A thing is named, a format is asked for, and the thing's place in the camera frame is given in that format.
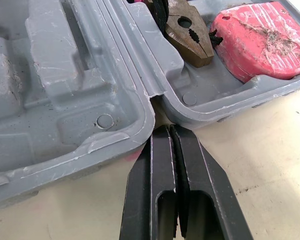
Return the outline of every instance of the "black tool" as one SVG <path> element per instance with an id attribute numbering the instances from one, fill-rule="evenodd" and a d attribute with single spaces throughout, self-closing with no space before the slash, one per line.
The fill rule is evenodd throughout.
<path id="1" fill-rule="evenodd" d="M 224 170 L 183 127 L 162 126 L 129 173 L 120 240 L 252 240 Z"/>

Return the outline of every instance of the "floor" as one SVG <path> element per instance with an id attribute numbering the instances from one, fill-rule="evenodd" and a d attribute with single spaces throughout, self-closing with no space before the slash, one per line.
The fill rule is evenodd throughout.
<path id="1" fill-rule="evenodd" d="M 156 117 L 166 121 L 160 109 Z M 195 133 L 226 171 L 254 239 L 300 240 L 300 91 Z M 117 240 L 138 152 L 0 209 L 0 240 Z"/>

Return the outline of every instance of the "tool case compartment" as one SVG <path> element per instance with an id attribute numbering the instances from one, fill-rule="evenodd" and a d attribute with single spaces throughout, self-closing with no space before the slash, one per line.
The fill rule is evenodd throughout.
<path id="1" fill-rule="evenodd" d="M 222 10 L 243 4 L 266 2 L 269 1 L 188 1 L 197 8 L 208 28 Z M 300 12 L 289 1 L 278 2 L 300 25 Z M 259 75 L 243 84 L 226 69 L 216 52 L 212 63 L 195 68 L 184 62 L 175 48 L 166 42 L 156 28 L 156 23 L 145 4 L 125 3 L 125 6 L 131 15 L 129 23 L 131 28 L 126 31 L 130 32 L 130 36 L 134 35 L 130 41 L 133 45 L 142 46 L 137 51 L 138 55 L 141 56 L 140 52 L 143 51 L 148 59 L 155 59 L 151 63 L 142 60 L 142 67 L 149 66 L 155 72 L 152 77 L 162 87 L 158 91 L 162 95 L 162 105 L 174 123 L 196 128 L 216 121 L 221 122 L 244 109 L 259 106 L 273 98 L 300 89 L 300 75 L 292 80 Z"/>
<path id="2" fill-rule="evenodd" d="M 105 6 L 82 2 L 0 1 L 0 203 L 96 171 L 152 133 L 150 98 Z"/>
<path id="3" fill-rule="evenodd" d="M 189 3 L 209 26 L 243 2 Z M 140 147 L 155 125 L 150 98 L 193 129 L 298 89 L 300 75 L 243 84 L 217 55 L 208 66 L 188 65 L 141 2 L 1 0 L 0 205 Z"/>

